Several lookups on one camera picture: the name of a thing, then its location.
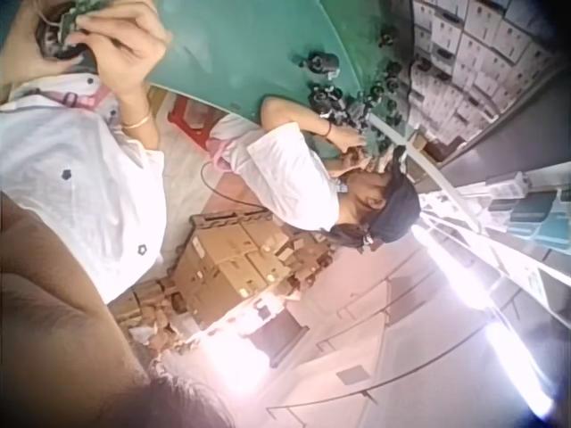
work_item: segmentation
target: tiled floor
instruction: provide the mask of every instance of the tiled floor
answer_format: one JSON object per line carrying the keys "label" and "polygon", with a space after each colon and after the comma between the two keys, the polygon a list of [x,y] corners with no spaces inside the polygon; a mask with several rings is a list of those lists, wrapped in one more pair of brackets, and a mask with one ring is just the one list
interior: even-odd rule
{"label": "tiled floor", "polygon": [[[167,230],[162,243],[162,262],[157,262],[140,281],[160,278],[176,260],[176,248],[190,231],[188,217],[203,212],[212,192],[200,178],[200,168],[208,161],[206,152],[189,136],[167,121],[176,96],[169,93],[157,114],[161,132],[161,150],[164,152],[164,189],[167,198]],[[216,186],[222,174],[206,168],[204,177]]]}

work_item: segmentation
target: bracelet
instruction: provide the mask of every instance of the bracelet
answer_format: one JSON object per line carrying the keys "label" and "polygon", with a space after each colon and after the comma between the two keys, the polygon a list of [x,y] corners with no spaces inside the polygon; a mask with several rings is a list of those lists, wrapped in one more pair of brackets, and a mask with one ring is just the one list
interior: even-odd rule
{"label": "bracelet", "polygon": [[144,125],[146,122],[148,122],[152,116],[153,116],[153,112],[149,109],[149,113],[144,118],[139,120],[137,123],[135,123],[133,125],[125,125],[124,123],[121,122],[121,127],[123,129],[139,128],[141,125]]}
{"label": "bracelet", "polygon": [[327,132],[325,133],[325,135],[324,135],[324,136],[319,135],[319,136],[322,136],[322,137],[324,137],[324,138],[327,138],[327,137],[329,136],[329,134],[331,134],[331,129],[333,128],[333,123],[332,123],[332,122],[328,122],[328,123],[329,123],[329,129],[327,130]]}

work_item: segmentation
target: red stool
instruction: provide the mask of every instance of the red stool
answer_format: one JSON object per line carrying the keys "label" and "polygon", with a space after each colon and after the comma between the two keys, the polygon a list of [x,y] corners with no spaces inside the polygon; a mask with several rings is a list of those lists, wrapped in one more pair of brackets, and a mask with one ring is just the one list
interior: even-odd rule
{"label": "red stool", "polygon": [[170,123],[177,125],[185,134],[190,136],[195,143],[206,150],[206,141],[208,140],[212,128],[216,124],[220,117],[221,111],[208,106],[207,112],[204,114],[204,123],[201,128],[194,129],[191,128],[185,121],[186,105],[188,103],[188,98],[182,95],[177,95],[177,100],[169,112],[168,120]]}

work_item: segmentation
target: hand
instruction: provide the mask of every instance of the hand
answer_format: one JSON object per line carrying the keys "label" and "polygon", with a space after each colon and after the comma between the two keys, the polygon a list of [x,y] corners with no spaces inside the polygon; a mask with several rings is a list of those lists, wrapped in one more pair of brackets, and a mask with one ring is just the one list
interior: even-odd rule
{"label": "hand", "polygon": [[118,0],[79,16],[77,23],[89,34],[73,33],[66,44],[89,46],[97,59],[99,77],[118,98],[140,92],[172,39],[151,0]]}
{"label": "hand", "polygon": [[67,61],[45,59],[34,37],[38,23],[35,9],[30,2],[23,2],[0,53],[0,86],[57,76],[81,62],[81,57]]}
{"label": "hand", "polygon": [[347,153],[342,154],[341,160],[345,170],[365,169],[371,158],[365,154],[362,148],[350,148]]}
{"label": "hand", "polygon": [[365,137],[350,127],[333,126],[327,139],[343,153],[346,153],[351,147],[365,145]]}

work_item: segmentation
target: white shirt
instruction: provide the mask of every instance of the white shirt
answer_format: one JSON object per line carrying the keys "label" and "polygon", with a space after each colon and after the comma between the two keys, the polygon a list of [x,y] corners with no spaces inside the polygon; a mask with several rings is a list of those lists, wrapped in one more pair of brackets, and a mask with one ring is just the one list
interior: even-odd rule
{"label": "white shirt", "polygon": [[96,76],[75,74],[12,94],[0,107],[0,190],[60,237],[107,303],[160,254],[163,154],[122,133],[112,95],[94,111],[26,95],[35,88],[92,95],[99,86]]}
{"label": "white shirt", "polygon": [[335,182],[296,123],[266,133],[229,114],[211,137],[231,141],[223,159],[282,221],[303,230],[328,231],[339,219]]}

